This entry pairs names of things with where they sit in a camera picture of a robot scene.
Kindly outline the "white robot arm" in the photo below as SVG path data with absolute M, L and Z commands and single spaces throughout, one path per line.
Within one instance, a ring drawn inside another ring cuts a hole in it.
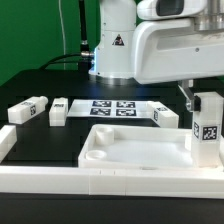
M 90 77 L 107 84 L 224 75 L 224 0 L 99 0 Z

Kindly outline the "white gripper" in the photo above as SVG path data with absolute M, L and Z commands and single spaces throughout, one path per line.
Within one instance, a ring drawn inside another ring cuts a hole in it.
M 133 35 L 132 67 L 141 84 L 179 81 L 186 109 L 200 112 L 189 79 L 224 75 L 224 31 L 196 31 L 192 19 L 142 22 Z

